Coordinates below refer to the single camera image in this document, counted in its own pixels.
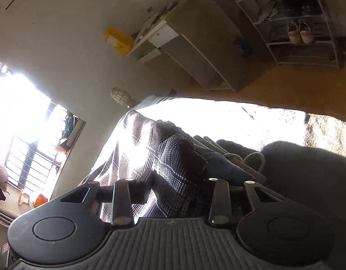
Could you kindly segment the window security bars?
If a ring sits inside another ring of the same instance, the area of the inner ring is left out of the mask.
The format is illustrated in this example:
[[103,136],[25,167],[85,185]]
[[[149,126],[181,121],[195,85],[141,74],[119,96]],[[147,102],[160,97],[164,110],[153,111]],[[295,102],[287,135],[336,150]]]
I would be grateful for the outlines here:
[[9,184],[37,193],[60,168],[55,150],[65,127],[67,110],[50,101],[30,106],[6,157]]

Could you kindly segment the metal shoe rack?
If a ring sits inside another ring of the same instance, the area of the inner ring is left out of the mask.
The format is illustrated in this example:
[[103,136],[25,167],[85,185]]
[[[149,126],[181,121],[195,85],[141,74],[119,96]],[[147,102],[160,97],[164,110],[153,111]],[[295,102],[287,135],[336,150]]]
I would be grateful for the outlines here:
[[339,67],[333,24],[323,0],[234,0],[278,65]]

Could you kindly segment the white low shelf unit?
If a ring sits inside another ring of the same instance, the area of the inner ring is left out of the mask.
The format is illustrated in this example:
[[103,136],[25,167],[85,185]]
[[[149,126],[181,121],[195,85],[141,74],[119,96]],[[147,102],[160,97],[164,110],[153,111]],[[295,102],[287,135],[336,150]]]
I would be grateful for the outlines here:
[[243,37],[215,0],[181,0],[138,35],[129,55],[147,63],[166,54],[206,90],[241,91],[250,60],[235,39]]

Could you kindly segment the white sneakers pair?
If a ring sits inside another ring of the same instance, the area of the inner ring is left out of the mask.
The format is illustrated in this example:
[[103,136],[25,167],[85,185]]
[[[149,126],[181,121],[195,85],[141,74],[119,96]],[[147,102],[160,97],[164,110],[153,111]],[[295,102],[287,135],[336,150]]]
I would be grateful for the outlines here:
[[289,20],[287,24],[287,34],[294,45],[310,45],[315,41],[312,28],[305,19]]

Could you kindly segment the folded clothes stack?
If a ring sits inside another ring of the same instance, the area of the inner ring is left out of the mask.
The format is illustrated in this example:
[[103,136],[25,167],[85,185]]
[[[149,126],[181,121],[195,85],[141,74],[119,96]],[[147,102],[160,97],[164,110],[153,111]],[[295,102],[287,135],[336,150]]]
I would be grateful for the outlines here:
[[218,145],[208,137],[193,137],[194,147],[207,161],[209,179],[223,179],[232,186],[243,186],[245,181],[266,183],[262,174],[266,159],[261,152],[253,151],[244,158]]

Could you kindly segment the dark cloth in box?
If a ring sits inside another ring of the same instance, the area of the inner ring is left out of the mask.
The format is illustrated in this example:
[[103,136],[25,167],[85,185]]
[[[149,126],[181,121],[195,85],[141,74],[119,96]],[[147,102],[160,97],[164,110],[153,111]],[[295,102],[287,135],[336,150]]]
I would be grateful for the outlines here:
[[67,111],[64,123],[65,127],[58,144],[65,144],[70,150],[75,144],[86,122]]

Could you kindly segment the dark plaid flannel pants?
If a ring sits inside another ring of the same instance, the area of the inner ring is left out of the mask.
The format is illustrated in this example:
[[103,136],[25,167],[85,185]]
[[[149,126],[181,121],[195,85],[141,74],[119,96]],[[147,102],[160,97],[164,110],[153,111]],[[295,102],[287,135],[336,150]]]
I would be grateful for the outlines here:
[[171,122],[127,112],[117,123],[91,172],[81,184],[96,181],[114,185],[120,179],[139,179],[155,171],[145,204],[133,204],[133,219],[192,218],[210,211],[208,162],[193,139]]

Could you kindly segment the yellow box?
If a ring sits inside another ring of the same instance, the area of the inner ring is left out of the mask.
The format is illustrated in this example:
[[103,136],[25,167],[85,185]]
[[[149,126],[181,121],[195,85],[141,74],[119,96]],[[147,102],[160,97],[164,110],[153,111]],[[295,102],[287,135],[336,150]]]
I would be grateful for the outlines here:
[[114,27],[109,27],[103,39],[123,56],[126,56],[134,45],[134,39]]

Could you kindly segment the grey curtain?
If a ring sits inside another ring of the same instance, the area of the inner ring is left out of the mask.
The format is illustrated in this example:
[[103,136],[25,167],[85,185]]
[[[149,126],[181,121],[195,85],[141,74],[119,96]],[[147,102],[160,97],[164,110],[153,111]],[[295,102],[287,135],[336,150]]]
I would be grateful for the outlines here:
[[4,224],[10,225],[19,215],[11,210],[0,207],[0,221]]

